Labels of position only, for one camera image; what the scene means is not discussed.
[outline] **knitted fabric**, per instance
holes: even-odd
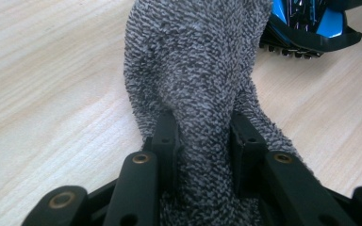
[[[257,200],[238,199],[228,156],[237,110],[270,151],[297,155],[263,113],[250,74],[271,0],[137,0],[125,37],[125,85],[144,138],[171,110],[184,149],[178,190],[160,199],[161,225],[260,225]]]

